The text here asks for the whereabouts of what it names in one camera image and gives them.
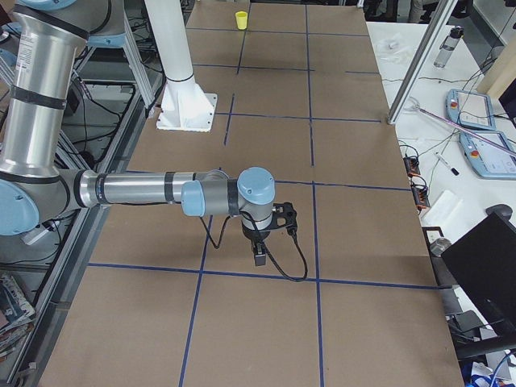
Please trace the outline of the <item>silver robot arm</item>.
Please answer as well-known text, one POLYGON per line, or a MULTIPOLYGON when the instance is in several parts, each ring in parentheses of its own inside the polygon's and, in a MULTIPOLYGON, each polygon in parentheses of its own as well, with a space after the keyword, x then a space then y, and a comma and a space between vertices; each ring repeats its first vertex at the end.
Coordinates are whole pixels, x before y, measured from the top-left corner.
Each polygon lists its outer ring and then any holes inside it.
POLYGON ((18 235, 64 212, 99 205, 178 204, 188 216, 240 217, 255 262, 276 226, 275 182, 252 167, 224 172, 96 173, 61 170, 54 157, 73 65, 95 38, 125 42, 121 1, 19 1, 21 37, 1 152, 1 233, 18 235))

